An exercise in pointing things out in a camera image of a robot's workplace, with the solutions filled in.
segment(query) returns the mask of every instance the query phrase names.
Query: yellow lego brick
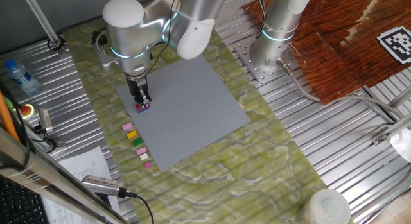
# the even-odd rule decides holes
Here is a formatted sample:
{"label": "yellow lego brick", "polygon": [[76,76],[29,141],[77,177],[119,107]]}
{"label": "yellow lego brick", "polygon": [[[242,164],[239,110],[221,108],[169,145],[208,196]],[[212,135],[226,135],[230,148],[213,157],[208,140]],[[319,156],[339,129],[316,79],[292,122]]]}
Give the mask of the yellow lego brick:
{"label": "yellow lego brick", "polygon": [[132,138],[132,137],[135,137],[136,135],[137,135],[136,131],[133,131],[133,132],[129,132],[129,133],[127,134],[127,137],[130,139],[130,138]]}

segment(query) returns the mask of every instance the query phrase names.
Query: white plastic container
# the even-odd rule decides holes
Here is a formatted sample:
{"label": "white plastic container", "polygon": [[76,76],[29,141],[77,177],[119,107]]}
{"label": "white plastic container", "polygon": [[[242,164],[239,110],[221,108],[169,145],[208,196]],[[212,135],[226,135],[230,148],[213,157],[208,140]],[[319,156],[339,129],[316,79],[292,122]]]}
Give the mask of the white plastic container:
{"label": "white plastic container", "polygon": [[348,224],[350,218],[347,200],[332,189],[317,191],[299,211],[301,224]]}

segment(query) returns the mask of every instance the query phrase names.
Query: metal mounting plate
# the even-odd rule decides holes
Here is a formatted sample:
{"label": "metal mounting plate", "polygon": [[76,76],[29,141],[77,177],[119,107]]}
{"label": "metal mounting plate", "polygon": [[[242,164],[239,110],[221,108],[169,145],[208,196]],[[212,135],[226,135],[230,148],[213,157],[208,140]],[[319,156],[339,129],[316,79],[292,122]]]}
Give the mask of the metal mounting plate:
{"label": "metal mounting plate", "polygon": [[[238,53],[241,61],[247,67],[249,67],[250,73],[252,73],[256,80],[258,80],[260,83],[268,83],[276,79],[278,76],[283,75],[285,72],[281,67],[261,69],[257,68],[254,65],[249,53],[250,47],[254,43],[254,40],[254,36],[251,36],[235,43],[234,45],[234,50]],[[290,66],[291,69],[297,70],[299,68],[299,64],[295,60],[294,55],[290,51],[290,49],[288,49],[288,51],[285,53],[283,60]]]}

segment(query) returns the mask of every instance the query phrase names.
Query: paper sheet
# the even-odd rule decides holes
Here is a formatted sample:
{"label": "paper sheet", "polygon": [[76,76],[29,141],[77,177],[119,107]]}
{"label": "paper sheet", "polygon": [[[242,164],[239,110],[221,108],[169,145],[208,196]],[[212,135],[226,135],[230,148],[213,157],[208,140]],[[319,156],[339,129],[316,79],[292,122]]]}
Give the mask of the paper sheet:
{"label": "paper sheet", "polygon": [[[87,175],[111,178],[109,167],[105,162],[105,157],[100,147],[96,147],[87,153],[62,160],[60,163],[68,172],[78,180],[82,180]],[[93,222],[80,215],[64,208],[63,206],[42,198],[47,218],[50,224],[92,224]],[[109,196],[111,207],[120,212],[117,198]]]}

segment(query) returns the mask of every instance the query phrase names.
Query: green marble mat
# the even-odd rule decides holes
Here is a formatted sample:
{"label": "green marble mat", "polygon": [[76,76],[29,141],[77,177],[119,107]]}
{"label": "green marble mat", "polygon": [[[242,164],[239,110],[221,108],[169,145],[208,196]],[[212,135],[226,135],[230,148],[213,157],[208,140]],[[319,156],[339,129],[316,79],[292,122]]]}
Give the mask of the green marble mat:
{"label": "green marble mat", "polygon": [[[251,122],[164,172],[151,158],[146,169],[136,155],[144,144],[134,147],[121,128],[131,122],[116,93],[125,77],[116,66],[104,71],[90,44],[102,27],[102,19],[89,21],[64,38],[121,178],[147,200],[156,223],[296,223],[299,208],[326,188],[215,31],[203,55]],[[153,70],[177,60],[168,48]],[[131,201],[139,221],[151,223],[144,204]]]}

